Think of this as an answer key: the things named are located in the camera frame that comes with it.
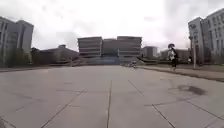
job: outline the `wet pavement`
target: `wet pavement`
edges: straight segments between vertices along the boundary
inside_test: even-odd
[[[223,128],[224,83],[120,66],[0,74],[6,128]]]

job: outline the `puddle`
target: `puddle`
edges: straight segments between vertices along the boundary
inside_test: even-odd
[[[195,87],[195,86],[189,86],[189,85],[179,85],[178,89],[180,91],[188,91],[188,92],[192,92],[196,95],[204,95],[205,94],[205,90]]]

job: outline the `dark clothing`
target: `dark clothing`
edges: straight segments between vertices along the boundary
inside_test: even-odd
[[[177,67],[177,64],[178,64],[178,59],[175,58],[175,59],[172,59],[172,67]]]
[[[172,67],[177,67],[177,64],[178,64],[178,54],[176,52],[176,50],[174,48],[171,49],[171,51],[174,53],[173,55],[173,58],[171,59],[171,62],[172,62]]]

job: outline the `walking person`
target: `walking person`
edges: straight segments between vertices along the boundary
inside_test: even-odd
[[[177,64],[178,64],[178,54],[176,52],[176,50],[174,49],[175,45],[174,44],[169,44],[168,48],[168,56],[169,59],[171,60],[171,64],[172,64],[172,70],[175,71],[177,68]]]

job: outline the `building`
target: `building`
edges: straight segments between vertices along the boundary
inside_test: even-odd
[[[103,39],[102,56],[118,56],[119,46],[117,39]]]
[[[59,45],[57,48],[38,50],[36,49],[37,57],[33,55],[33,63],[39,64],[58,64],[68,63],[79,58],[76,51],[66,48],[66,45]]]
[[[30,53],[33,25],[25,21],[13,22],[0,17],[0,65],[5,66],[11,53],[21,48]]]
[[[205,38],[209,38],[212,49],[212,56],[215,62],[223,62],[224,51],[224,8],[218,10],[206,17],[208,21],[208,35]]]
[[[83,58],[101,57],[102,37],[78,38],[79,55]]]
[[[141,53],[142,37],[118,36],[119,57],[138,57]]]
[[[146,46],[142,48],[142,57],[148,59],[154,59],[157,57],[158,48],[154,46]]]
[[[26,21],[16,22],[18,29],[17,48],[22,48],[25,53],[30,53],[34,26]]]
[[[189,27],[189,37],[191,39],[191,49],[193,49],[193,44],[196,47],[196,56],[198,61],[204,63],[204,41],[203,41],[203,34],[202,34],[202,18],[198,17],[188,23]]]
[[[204,19],[196,18],[188,24],[191,44],[196,44],[197,61],[223,63],[224,9],[214,12]]]

